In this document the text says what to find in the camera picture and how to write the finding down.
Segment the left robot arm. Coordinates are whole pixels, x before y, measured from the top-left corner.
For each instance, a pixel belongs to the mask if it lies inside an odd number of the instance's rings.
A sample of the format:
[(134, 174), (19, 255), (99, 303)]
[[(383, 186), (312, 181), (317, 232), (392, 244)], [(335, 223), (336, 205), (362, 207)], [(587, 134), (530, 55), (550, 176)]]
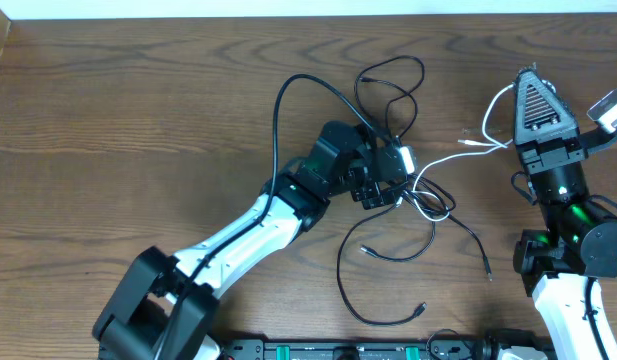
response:
[(399, 138), (378, 145), (361, 126), (324, 125), (307, 157), (292, 159), (254, 205), (210, 238), (172, 255), (137, 256), (96, 320), (92, 335), (113, 359), (217, 359), (210, 335), (222, 295), (268, 255), (291, 244), (350, 193), (367, 209), (393, 203), (383, 182), (416, 169)]

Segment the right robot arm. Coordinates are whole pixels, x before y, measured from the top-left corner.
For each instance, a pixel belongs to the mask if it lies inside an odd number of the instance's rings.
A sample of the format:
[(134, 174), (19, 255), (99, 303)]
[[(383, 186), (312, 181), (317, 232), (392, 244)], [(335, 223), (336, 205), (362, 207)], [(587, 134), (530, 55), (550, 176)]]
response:
[(545, 227), (524, 230), (513, 266), (559, 359), (617, 359), (600, 279), (617, 277), (617, 203), (590, 193), (583, 162), (617, 143), (617, 88), (587, 112), (583, 133), (569, 105), (535, 67), (514, 83), (513, 143), (528, 182), (523, 196)]

